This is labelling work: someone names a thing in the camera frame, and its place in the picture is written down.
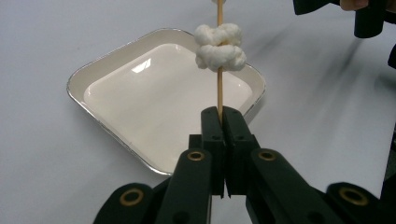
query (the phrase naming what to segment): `skewer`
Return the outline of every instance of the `skewer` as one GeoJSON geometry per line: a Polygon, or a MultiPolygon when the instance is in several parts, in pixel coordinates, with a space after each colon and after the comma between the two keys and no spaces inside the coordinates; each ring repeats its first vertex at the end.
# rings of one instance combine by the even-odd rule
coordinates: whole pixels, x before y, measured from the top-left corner
{"type": "MultiPolygon", "coordinates": [[[[222,5],[223,0],[218,0],[218,26],[222,25],[222,5]]],[[[222,89],[222,67],[218,69],[218,114],[220,124],[222,124],[222,112],[223,112],[223,89],[222,89]]]]}

